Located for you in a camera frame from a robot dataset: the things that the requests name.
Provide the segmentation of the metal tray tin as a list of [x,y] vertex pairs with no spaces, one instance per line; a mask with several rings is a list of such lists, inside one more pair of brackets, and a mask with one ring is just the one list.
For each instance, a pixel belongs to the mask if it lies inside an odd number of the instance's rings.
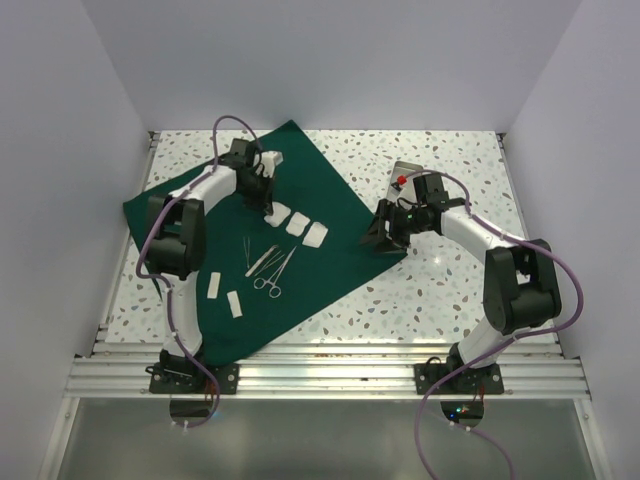
[[[386,199],[392,202],[395,202],[398,198],[404,198],[409,202],[416,202],[416,193],[412,183],[412,180],[408,178],[408,176],[414,172],[422,170],[423,167],[419,164],[401,161],[398,160],[395,162],[389,179],[389,186],[386,192]],[[394,181],[399,175],[404,175],[407,178],[407,183],[403,186],[403,189],[400,193],[394,191],[390,184]]]

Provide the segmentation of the white gauze pad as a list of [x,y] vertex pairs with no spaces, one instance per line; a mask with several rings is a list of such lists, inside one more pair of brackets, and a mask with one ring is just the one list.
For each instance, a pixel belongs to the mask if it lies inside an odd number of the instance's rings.
[[264,217],[264,221],[271,227],[279,227],[290,215],[291,209],[286,205],[274,201],[272,203],[272,213]]
[[300,237],[309,223],[310,219],[306,215],[295,212],[286,226],[286,232],[292,236]]
[[328,228],[320,222],[314,222],[307,231],[302,244],[311,248],[319,248],[326,235],[328,234]]

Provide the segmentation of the white bandage strip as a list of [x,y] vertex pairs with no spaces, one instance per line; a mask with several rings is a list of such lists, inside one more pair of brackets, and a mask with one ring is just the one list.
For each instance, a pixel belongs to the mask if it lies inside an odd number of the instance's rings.
[[230,308],[231,315],[234,319],[243,316],[240,298],[237,291],[230,291],[227,293],[227,300]]
[[220,272],[212,272],[210,274],[209,285],[207,289],[208,299],[215,300],[218,298],[220,281],[221,281]]

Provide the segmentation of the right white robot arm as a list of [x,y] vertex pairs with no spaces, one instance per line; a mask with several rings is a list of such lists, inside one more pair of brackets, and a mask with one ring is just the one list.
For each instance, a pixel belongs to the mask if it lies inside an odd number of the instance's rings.
[[435,232],[470,253],[484,268],[480,323],[452,345],[443,361],[414,367],[420,394],[504,391],[497,358],[506,342],[542,326],[561,311],[549,244],[525,240],[473,214],[470,197],[453,198],[446,174],[418,170],[391,181],[391,198],[379,201],[361,242],[376,253],[404,253],[414,235]]

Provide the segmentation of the curved-tip tweezers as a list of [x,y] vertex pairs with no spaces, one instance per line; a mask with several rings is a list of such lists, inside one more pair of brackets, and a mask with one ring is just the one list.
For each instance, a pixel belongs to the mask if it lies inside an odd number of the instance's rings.
[[254,273],[257,272],[258,268],[263,265],[270,257],[273,253],[275,253],[278,250],[278,246],[277,245],[273,245],[271,246],[269,249],[267,249],[250,267],[249,269],[246,271],[245,273],[245,277],[249,278],[251,277]]

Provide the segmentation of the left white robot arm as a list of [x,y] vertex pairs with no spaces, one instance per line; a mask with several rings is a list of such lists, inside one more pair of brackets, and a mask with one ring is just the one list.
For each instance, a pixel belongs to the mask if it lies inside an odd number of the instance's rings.
[[197,278],[207,253],[206,216],[234,194],[248,208],[271,214],[275,173],[282,162],[279,151],[266,151],[257,141],[234,139],[228,152],[193,179],[149,198],[136,274],[161,287],[165,308],[159,360],[146,369],[151,392],[193,393],[216,381],[205,366],[197,314]]

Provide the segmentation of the fine straight tweezers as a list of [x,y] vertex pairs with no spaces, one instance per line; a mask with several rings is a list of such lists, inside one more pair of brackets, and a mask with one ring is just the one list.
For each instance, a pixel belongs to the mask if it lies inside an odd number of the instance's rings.
[[257,270],[258,273],[263,272],[271,268],[274,264],[281,261],[284,258],[284,253],[281,251],[279,247],[276,247],[275,250],[267,257],[261,267]]

